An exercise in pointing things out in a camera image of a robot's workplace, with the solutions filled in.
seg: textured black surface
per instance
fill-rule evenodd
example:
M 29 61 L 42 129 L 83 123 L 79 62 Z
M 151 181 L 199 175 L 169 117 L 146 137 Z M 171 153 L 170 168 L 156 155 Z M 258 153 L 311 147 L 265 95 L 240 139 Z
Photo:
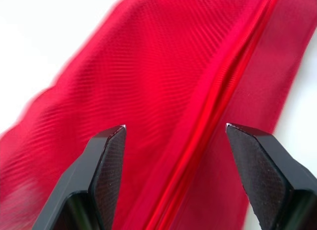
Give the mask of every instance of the textured black surface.
M 243 187 L 263 230 L 275 228 L 276 217 L 290 193 L 285 177 L 258 141 L 234 128 L 227 127 Z
M 107 143 L 92 184 L 92 195 L 105 230 L 112 228 L 120 190 L 126 130 L 121 129 Z
M 125 127 L 117 126 L 89 140 L 82 155 L 61 175 L 33 230 L 111 229 L 125 136 Z

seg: white surface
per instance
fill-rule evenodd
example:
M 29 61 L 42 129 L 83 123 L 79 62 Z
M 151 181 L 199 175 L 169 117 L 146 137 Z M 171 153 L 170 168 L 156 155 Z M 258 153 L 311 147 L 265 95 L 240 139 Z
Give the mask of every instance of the white surface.
M 0 134 L 51 84 L 116 1 L 0 0 Z M 316 176 L 317 33 L 307 51 L 275 135 Z M 249 212 L 245 230 L 260 229 Z
M 0 134 L 118 0 L 0 0 Z

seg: red fabric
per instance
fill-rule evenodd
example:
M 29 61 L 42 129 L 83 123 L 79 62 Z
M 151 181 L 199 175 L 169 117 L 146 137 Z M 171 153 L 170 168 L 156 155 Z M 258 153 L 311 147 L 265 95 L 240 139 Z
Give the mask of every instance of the red fabric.
M 126 124 L 113 229 L 235 230 L 225 122 L 272 132 L 316 0 L 123 0 L 0 140 L 0 229 L 29 228 L 94 134 Z

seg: black plastic jaw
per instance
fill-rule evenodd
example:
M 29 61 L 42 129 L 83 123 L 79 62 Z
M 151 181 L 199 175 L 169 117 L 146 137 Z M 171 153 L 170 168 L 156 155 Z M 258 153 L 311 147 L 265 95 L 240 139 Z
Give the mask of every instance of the black plastic jaw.
M 111 229 L 120 189 L 125 126 L 91 138 L 62 174 L 33 230 Z
M 258 129 L 227 124 L 238 172 L 263 230 L 317 229 L 317 179 Z

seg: red cloth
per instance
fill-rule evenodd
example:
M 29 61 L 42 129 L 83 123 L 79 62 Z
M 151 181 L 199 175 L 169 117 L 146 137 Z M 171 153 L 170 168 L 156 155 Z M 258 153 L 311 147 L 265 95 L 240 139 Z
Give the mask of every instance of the red cloth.
M 118 124 L 113 229 L 241 229 L 248 201 L 224 124 L 273 131 L 315 3 L 123 0 L 0 140 L 0 229 L 29 228 L 89 138 Z

